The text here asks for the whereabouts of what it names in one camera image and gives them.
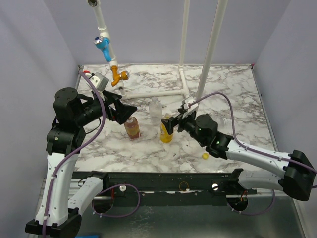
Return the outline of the yellow labelled bottle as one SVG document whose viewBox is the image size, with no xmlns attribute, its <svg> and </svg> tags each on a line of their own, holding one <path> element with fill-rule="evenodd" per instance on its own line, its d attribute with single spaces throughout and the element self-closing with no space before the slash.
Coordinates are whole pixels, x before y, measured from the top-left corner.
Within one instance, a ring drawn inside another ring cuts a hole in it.
<svg viewBox="0 0 317 238">
<path fill-rule="evenodd" d="M 163 143 L 170 143 L 173 140 L 173 134 L 169 135 L 163 123 L 160 125 L 160 140 Z"/>
</svg>

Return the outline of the small clear plastic bottle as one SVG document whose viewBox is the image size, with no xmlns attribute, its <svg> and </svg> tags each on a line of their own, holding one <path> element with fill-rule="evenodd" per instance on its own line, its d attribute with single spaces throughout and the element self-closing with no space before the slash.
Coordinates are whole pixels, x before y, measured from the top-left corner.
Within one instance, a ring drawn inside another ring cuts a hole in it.
<svg viewBox="0 0 317 238">
<path fill-rule="evenodd" d="M 162 118 L 162 104 L 157 97 L 152 97 L 149 104 L 150 119 L 153 125 L 160 125 Z"/>
</svg>

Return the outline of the red gold labelled bottle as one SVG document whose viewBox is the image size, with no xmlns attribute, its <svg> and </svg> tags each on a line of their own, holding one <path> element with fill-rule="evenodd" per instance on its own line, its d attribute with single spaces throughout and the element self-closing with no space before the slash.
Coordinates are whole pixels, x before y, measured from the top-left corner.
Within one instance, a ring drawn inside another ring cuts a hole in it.
<svg viewBox="0 0 317 238">
<path fill-rule="evenodd" d="M 124 123 L 124 127 L 130 140 L 138 139 L 140 137 L 139 124 L 135 117 L 130 117 Z"/>
</svg>

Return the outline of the yellow bottle cap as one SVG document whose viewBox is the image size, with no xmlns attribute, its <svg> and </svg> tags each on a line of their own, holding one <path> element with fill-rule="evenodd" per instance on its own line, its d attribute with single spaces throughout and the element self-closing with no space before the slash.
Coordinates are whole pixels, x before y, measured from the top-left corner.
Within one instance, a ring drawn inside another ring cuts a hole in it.
<svg viewBox="0 0 317 238">
<path fill-rule="evenodd" d="M 208 153 L 204 153 L 204 154 L 202 155 L 202 158 L 205 159 L 205 160 L 208 159 L 208 158 L 209 158 L 209 154 L 208 154 Z"/>
</svg>

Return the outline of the large clear plastic bottle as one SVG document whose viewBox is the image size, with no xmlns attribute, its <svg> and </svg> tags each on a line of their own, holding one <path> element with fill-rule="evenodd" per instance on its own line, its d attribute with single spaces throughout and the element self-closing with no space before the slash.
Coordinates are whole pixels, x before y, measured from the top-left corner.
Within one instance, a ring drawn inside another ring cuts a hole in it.
<svg viewBox="0 0 317 238">
<path fill-rule="evenodd" d="M 218 126 L 224 127 L 226 125 L 226 121 L 222 117 L 216 117 L 215 121 L 218 123 Z"/>
</svg>

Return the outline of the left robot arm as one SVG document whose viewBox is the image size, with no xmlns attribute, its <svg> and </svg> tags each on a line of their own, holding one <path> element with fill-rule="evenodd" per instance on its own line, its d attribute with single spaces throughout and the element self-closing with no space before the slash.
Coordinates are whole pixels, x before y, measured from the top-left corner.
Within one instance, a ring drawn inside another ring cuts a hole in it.
<svg viewBox="0 0 317 238">
<path fill-rule="evenodd" d="M 120 95 L 109 91 L 103 91 L 102 96 L 87 97 L 66 87 L 57 91 L 54 98 L 55 119 L 47 134 L 48 169 L 43 198 L 36 217 L 26 224 L 25 232 L 74 238 L 93 198 L 106 195 L 110 189 L 108 176 L 93 172 L 72 198 L 69 197 L 80 151 L 96 138 L 93 136 L 85 142 L 84 127 L 97 119 L 102 125 L 106 120 L 122 125 L 137 107 L 122 103 Z"/>
</svg>

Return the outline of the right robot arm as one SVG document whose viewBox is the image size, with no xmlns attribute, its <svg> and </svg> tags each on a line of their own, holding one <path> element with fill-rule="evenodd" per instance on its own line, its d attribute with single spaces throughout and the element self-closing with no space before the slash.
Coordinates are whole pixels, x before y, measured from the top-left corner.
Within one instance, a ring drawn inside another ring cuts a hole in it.
<svg viewBox="0 0 317 238">
<path fill-rule="evenodd" d="M 228 189 L 231 193 L 266 188 L 281 190 L 291 198 L 308 201 L 316 171 L 302 151 L 283 153 L 242 143 L 233 136 L 219 132 L 218 124 L 208 114 L 179 114 L 161 122 L 168 134 L 173 133 L 175 126 L 178 132 L 186 131 L 213 157 L 240 161 L 261 169 L 241 171 L 238 177 L 230 179 Z"/>
</svg>

